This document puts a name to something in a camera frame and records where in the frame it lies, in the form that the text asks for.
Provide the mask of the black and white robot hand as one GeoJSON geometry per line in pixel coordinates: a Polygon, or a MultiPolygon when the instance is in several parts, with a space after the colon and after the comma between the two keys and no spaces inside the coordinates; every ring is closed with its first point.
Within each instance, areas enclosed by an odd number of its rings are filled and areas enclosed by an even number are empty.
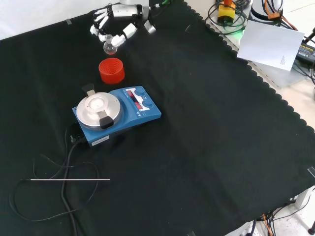
{"type": "Polygon", "coordinates": [[[121,0],[118,4],[110,4],[97,10],[93,14],[93,24],[90,33],[96,35],[101,42],[105,42],[109,34],[105,32],[105,24],[110,20],[128,19],[130,23],[121,34],[112,37],[111,44],[119,47],[130,39],[140,28],[144,26],[149,34],[156,31],[151,10],[159,8],[159,5],[149,6],[149,3],[139,0],[121,0]]]}

